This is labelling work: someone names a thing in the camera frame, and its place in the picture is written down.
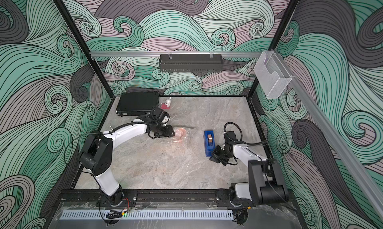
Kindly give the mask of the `blue tape dispenser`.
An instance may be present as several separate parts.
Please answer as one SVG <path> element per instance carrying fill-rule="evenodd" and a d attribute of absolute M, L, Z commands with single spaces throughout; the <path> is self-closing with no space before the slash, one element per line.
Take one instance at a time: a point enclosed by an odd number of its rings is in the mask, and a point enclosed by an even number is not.
<path fill-rule="evenodd" d="M 211 157 L 215 149 L 214 133 L 213 130 L 204 131 L 204 150 L 206 157 Z"/>

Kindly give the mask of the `orange ceramic mug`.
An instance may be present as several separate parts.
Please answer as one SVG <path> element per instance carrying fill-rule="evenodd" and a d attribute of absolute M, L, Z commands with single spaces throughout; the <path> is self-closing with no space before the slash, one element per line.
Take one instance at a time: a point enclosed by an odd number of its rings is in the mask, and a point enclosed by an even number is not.
<path fill-rule="evenodd" d="M 182 142 L 187 138 L 188 132 L 185 128 L 176 128 L 175 129 L 175 141 Z"/>

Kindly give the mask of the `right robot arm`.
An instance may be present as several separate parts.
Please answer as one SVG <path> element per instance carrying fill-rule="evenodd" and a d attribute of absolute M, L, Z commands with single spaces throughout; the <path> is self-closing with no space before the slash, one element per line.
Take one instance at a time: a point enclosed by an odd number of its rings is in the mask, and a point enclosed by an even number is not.
<path fill-rule="evenodd" d="M 233 131 L 224 133 L 225 144 L 217 146 L 210 161 L 223 166 L 236 166 L 242 162 L 248 170 L 248 181 L 233 183 L 222 200 L 233 207 L 250 207 L 286 203 L 289 193 L 276 159 L 268 159 L 250 150 L 250 144 L 237 139 Z"/>

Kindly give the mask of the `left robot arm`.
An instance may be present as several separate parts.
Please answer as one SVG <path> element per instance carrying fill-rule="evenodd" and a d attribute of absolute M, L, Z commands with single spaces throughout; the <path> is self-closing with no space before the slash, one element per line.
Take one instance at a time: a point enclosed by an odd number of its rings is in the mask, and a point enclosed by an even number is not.
<path fill-rule="evenodd" d="M 149 114 L 120 125 L 110 131 L 90 133 L 80 151 L 80 163 L 87 169 L 99 186 L 103 200 L 112 207 L 122 204 L 124 194 L 110 169 L 114 149 L 122 143 L 143 134 L 151 139 L 174 137 L 172 126 L 168 125 L 170 115 L 159 107 Z"/>

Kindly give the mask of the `clear tape roll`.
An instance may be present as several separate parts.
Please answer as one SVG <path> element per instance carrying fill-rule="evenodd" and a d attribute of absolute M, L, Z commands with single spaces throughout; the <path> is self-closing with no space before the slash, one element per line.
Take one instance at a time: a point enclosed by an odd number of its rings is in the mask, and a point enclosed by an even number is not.
<path fill-rule="evenodd" d="M 212 136 L 212 134 L 208 134 L 207 135 L 207 139 L 208 139 L 208 144 L 209 145 L 213 145 L 213 136 Z"/>

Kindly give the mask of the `small pink white figurine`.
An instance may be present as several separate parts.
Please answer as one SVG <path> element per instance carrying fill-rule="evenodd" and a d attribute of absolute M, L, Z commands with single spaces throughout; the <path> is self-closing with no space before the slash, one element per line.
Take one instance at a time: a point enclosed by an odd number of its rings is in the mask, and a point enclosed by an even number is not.
<path fill-rule="evenodd" d="M 165 100 L 165 102 L 160 105 L 160 108 L 164 109 L 164 110 L 170 109 L 171 108 L 171 97 L 168 98 L 167 100 Z"/>

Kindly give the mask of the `black hard case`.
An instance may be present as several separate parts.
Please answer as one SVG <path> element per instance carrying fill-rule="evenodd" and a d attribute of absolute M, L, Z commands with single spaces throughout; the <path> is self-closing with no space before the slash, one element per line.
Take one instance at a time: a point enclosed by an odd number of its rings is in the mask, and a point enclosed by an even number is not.
<path fill-rule="evenodd" d="M 126 92 L 120 96 L 116 107 L 118 116 L 146 115 L 159 103 L 158 92 Z"/>

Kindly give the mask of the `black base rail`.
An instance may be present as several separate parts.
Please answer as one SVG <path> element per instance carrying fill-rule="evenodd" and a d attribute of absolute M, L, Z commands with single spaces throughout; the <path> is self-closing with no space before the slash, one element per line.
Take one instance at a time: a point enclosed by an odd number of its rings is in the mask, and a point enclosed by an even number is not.
<path fill-rule="evenodd" d="M 101 201 L 101 207 L 138 206 L 143 203 L 211 203 L 218 207 L 247 208 L 258 205 L 250 199 L 241 199 L 234 195 L 233 189 L 122 189 L 117 197 L 105 196 L 100 189 L 62 190 L 59 201 L 91 202 Z"/>

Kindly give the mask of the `black perforated wall shelf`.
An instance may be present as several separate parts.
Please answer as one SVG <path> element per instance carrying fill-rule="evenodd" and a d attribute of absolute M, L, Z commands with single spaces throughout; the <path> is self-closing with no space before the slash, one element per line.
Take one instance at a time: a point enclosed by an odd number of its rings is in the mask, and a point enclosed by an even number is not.
<path fill-rule="evenodd" d="M 184 55 L 175 54 L 169 57 L 162 54 L 159 58 L 160 71 L 166 73 L 211 73 L 221 72 L 223 58 L 221 55 Z"/>

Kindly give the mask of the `clear acrylic wall bin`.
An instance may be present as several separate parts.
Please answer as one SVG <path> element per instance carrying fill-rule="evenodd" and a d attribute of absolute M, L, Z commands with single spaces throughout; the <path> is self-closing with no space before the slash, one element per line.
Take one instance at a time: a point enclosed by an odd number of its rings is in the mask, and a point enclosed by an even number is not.
<path fill-rule="evenodd" d="M 279 98 L 292 80 L 283 57 L 275 51 L 263 51 L 254 67 L 266 98 Z"/>

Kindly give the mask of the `aluminium wall rail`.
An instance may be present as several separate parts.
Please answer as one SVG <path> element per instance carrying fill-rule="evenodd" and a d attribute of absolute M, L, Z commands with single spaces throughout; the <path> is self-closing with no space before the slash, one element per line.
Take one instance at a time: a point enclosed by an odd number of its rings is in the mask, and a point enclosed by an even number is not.
<path fill-rule="evenodd" d="M 221 55 L 223 58 L 255 58 L 259 57 L 262 52 L 193 52 L 193 51 L 91 51 L 91 57 L 160 57 L 166 54 L 172 57 L 175 54 L 184 55 Z"/>

